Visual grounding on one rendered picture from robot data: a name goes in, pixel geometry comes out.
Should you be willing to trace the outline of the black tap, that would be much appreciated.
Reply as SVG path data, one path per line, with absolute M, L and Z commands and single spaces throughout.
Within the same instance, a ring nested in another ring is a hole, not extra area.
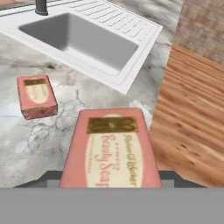
M 40 16 L 48 15 L 46 0 L 35 0 L 35 4 L 36 4 L 35 12 L 37 14 L 39 14 Z

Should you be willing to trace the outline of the pink bar soap box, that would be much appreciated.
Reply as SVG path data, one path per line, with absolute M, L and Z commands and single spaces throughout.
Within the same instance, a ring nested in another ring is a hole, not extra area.
M 142 110 L 83 109 L 59 186 L 160 188 Z
M 20 110 L 26 120 L 56 116 L 58 103 L 47 75 L 17 77 Z

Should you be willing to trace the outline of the white sink with drainboard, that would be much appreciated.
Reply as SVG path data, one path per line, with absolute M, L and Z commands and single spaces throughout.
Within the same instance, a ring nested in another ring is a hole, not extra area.
M 107 0 L 0 10 L 0 32 L 127 94 L 163 26 Z

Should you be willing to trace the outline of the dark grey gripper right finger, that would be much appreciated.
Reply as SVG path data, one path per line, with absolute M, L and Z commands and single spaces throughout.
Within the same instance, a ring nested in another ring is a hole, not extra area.
M 159 176 L 164 188 L 203 188 L 203 185 L 181 178 L 175 171 L 160 171 Z

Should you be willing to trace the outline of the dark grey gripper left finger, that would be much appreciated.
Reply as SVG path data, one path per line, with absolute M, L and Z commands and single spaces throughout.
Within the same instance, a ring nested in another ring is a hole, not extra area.
M 47 171 L 40 178 L 17 185 L 17 188 L 58 188 L 62 171 Z

